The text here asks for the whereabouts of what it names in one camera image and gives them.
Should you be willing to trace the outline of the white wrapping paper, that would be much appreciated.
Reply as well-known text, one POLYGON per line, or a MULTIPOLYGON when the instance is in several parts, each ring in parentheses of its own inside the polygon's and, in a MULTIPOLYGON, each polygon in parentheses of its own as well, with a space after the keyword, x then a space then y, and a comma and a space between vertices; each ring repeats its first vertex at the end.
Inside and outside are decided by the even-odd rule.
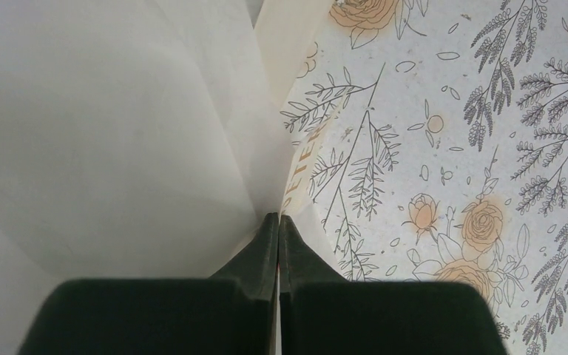
POLYGON ((214 272, 290 157, 245 1, 0 1, 0 354, 63 281, 214 272))

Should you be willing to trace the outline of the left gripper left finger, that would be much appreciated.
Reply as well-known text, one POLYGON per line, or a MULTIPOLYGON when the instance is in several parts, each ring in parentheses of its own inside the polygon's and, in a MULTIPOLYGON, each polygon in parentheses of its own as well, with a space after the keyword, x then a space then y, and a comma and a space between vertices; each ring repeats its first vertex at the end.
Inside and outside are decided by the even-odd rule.
POLYGON ((236 354, 274 354, 278 278, 278 213, 267 214, 253 239, 210 278, 232 283, 236 354))

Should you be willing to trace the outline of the cream ribbon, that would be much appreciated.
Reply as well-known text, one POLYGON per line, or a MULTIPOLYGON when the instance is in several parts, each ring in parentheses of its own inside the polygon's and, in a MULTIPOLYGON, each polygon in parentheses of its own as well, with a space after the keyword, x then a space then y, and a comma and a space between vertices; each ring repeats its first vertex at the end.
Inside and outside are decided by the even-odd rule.
POLYGON ((254 23, 271 97, 294 147, 280 214, 291 217, 303 242, 325 259, 333 253, 311 201, 311 175, 339 108, 289 101, 288 95, 316 66, 315 38, 330 6, 330 1, 262 1, 254 23))

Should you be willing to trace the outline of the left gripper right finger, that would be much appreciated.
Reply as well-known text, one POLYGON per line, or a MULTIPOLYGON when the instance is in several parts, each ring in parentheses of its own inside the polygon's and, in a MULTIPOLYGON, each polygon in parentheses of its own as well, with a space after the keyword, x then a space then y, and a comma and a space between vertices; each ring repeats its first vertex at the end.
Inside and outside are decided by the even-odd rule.
POLYGON ((283 354, 318 354, 328 348, 335 317, 325 296, 346 279, 307 245, 292 217, 279 227, 280 329, 283 354))

